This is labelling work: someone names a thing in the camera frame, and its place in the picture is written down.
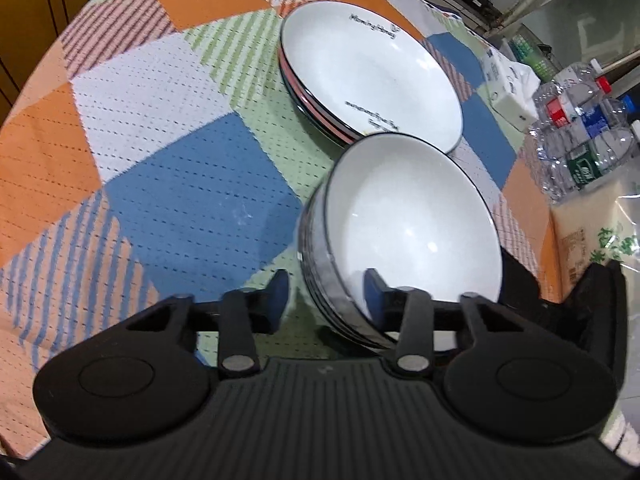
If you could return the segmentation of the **blue label water bottle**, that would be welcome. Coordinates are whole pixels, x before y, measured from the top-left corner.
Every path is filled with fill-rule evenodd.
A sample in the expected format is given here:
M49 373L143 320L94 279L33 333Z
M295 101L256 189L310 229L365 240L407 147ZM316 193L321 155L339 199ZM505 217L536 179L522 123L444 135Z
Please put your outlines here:
M634 112L634 103L628 98L595 98L575 106L565 93L556 96L542 107L539 153L542 159L560 159L585 146L606 162L622 158L636 140L629 112Z

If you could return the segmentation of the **red label water bottle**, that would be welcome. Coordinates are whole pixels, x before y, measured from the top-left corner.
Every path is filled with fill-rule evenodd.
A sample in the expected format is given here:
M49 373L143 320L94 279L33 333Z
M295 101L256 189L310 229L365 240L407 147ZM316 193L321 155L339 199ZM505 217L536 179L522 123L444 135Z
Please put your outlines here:
M556 81L542 84L534 93L538 127L563 128L571 125L590 105L612 91L605 76L593 81L576 80L563 87Z

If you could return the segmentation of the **white tissue pack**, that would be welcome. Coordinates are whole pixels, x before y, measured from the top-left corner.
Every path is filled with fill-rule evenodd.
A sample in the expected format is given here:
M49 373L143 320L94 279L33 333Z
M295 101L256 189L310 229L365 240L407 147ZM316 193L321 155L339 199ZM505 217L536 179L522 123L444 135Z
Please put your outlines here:
M511 126L525 132L539 118L534 94L540 79L525 64L512 62L490 47L480 60L491 107Z

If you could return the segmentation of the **rice bag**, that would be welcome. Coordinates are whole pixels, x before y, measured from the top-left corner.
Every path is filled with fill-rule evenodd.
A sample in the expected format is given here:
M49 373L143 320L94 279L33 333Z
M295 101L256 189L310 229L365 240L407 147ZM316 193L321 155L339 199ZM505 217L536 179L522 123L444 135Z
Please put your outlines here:
M551 208L567 294L590 263L622 266L631 307L639 307L639 164L628 162Z

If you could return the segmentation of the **pink heart pattern plate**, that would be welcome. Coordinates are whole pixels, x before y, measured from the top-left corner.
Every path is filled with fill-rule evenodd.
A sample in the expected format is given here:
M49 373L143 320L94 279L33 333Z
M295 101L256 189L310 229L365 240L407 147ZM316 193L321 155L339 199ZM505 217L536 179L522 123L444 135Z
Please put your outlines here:
M286 59L283 47L278 44L278 62L280 73L285 87L290 96L296 102L296 106L307 118L329 139L336 144L346 146L363 138L363 134L352 127L345 125L330 113L316 98L304 87L292 70Z

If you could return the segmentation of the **colourful patchwork tablecloth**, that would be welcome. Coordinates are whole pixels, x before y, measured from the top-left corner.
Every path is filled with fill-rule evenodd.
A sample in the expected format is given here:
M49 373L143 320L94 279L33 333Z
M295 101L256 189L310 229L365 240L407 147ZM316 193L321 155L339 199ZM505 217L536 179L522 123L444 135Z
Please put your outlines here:
M340 149L293 105L281 23L314 0L90 0L1 129L1 446L46 437L36 371L175 294L212 300L295 272L295 227ZM422 41L461 102L454 160L501 243L558 300L534 146L489 106L485 41L433 0L334 0Z

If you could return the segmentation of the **clear plastic container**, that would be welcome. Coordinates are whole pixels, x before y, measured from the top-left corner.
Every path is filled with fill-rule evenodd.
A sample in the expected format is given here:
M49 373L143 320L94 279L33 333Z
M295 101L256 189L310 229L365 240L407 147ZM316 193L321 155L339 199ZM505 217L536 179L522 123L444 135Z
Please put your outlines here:
M529 66L542 82L552 81L556 74L556 68L548 56L540 50L540 47L531 44L522 35L515 35L506 44L514 54L515 59Z

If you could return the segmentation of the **green label water bottle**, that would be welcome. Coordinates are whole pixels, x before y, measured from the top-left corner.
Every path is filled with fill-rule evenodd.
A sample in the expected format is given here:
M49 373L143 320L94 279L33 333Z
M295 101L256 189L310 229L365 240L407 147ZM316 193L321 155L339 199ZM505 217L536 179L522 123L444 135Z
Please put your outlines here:
M542 189L551 203L562 203L601 183L610 172L628 162L638 146L639 138L631 127L608 130L584 142L568 131L541 132L537 155Z

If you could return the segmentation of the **white Morning Honey plate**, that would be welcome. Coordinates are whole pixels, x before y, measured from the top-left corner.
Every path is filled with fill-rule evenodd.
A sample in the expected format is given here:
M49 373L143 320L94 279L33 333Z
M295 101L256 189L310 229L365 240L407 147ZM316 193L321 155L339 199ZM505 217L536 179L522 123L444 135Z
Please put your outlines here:
M362 6L305 3L283 20L280 47L300 85L360 136L407 133L445 153L462 137L445 71L405 29Z

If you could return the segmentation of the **grey ribbed white bowl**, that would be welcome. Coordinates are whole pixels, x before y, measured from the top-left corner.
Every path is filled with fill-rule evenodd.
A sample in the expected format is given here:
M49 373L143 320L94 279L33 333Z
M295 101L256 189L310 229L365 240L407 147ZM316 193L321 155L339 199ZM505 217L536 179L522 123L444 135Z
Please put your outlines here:
M444 152L408 134L371 134L341 154L300 216L298 261L326 322L376 350L393 348L397 332L367 304L367 270L440 301L465 292L495 301L502 287L482 194Z

